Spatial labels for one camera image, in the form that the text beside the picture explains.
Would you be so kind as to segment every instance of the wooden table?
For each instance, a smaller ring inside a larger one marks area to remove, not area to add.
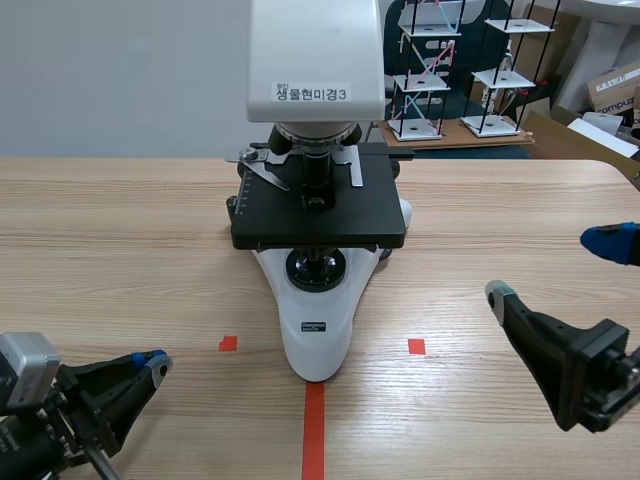
[[[262,272],[231,246],[238,184],[219,160],[0,160],[0,330],[42,331],[69,364],[174,357],[116,457],[126,479],[300,479],[305,384]],[[640,408],[604,434],[561,432],[483,289],[503,279],[577,326],[610,317],[635,347],[640,270],[578,237],[639,220],[640,195],[593,161],[416,161],[398,186],[411,234],[326,384],[326,478],[638,478]],[[224,335],[237,352],[217,351]]]

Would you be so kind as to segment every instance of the microscope stage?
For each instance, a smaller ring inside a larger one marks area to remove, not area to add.
[[[349,165],[335,165],[333,209],[307,212],[302,201],[302,158],[266,164],[291,190],[285,192],[247,169],[231,236],[239,250],[286,248],[402,248],[407,231],[386,155],[360,155],[364,187],[351,186]]]

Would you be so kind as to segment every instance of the screw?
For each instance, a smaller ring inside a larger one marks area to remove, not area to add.
[[[251,162],[253,160],[257,160],[260,155],[255,148],[245,148],[244,150],[240,150],[240,160],[245,162]]]
[[[627,376],[627,386],[632,387],[640,381],[640,368],[633,367]]]

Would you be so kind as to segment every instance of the red tape line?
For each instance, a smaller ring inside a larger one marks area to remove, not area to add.
[[[324,383],[307,383],[302,480],[324,480]]]
[[[227,337],[218,344],[219,352],[235,352],[238,349],[238,337]]]
[[[409,353],[411,355],[426,355],[427,347],[424,344],[422,338],[410,338],[409,339]]]

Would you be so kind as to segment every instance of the cardboard box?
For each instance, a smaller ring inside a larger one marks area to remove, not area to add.
[[[640,85],[640,62],[591,80],[587,84],[591,105],[598,113],[612,115],[631,110],[636,85]]]
[[[633,126],[631,130],[640,128],[640,86],[636,87],[636,96],[633,99]]]
[[[524,13],[527,16],[531,5],[529,5]],[[553,9],[539,7],[534,5],[531,11],[531,19],[543,25],[550,25],[553,20]],[[556,74],[562,58],[567,53],[567,49],[571,43],[571,39],[578,24],[580,17],[565,12],[558,12],[554,22],[555,32],[551,34],[549,45],[545,52],[540,72],[537,80],[549,80]],[[512,35],[511,49],[515,55],[518,43],[522,39],[522,46],[516,59],[516,71],[529,80],[533,80],[538,68],[538,62],[544,50],[544,43],[547,39],[546,33],[529,33],[527,35]]]
[[[531,158],[566,159],[571,160],[599,160],[616,167],[622,174],[633,182],[640,172],[640,163],[575,132],[555,120],[531,112],[524,128],[533,132],[536,143],[527,146]],[[640,184],[634,183],[640,190]]]

